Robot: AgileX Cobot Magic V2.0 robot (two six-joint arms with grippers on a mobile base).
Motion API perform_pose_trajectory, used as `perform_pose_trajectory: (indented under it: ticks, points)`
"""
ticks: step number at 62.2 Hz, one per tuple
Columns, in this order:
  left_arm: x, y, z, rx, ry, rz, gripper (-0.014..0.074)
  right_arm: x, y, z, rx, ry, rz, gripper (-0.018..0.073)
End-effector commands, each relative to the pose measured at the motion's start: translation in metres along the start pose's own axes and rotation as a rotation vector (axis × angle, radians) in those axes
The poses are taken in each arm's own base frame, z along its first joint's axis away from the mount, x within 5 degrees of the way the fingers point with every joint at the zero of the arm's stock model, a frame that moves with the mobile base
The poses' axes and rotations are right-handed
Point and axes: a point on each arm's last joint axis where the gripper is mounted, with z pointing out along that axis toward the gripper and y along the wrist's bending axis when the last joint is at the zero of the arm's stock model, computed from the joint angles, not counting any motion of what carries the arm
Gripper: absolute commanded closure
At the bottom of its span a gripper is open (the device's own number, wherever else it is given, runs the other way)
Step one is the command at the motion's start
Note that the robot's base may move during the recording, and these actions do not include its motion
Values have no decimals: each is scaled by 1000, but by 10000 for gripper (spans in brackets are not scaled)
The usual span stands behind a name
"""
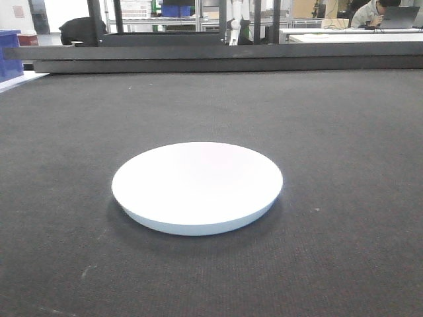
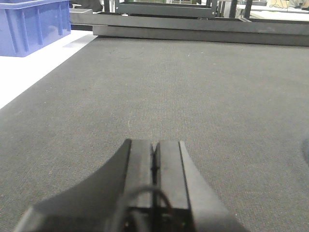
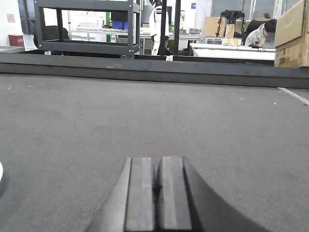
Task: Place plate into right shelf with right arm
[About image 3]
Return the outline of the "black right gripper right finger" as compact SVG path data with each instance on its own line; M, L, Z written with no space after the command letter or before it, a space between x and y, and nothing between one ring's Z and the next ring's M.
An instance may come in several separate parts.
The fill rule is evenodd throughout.
M159 184L157 226L161 232L265 232L220 197L186 157L163 157Z

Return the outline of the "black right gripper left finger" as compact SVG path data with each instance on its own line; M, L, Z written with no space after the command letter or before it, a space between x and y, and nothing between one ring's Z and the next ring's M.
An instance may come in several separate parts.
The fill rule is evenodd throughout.
M154 203L151 158L127 158L114 189L86 231L154 232Z

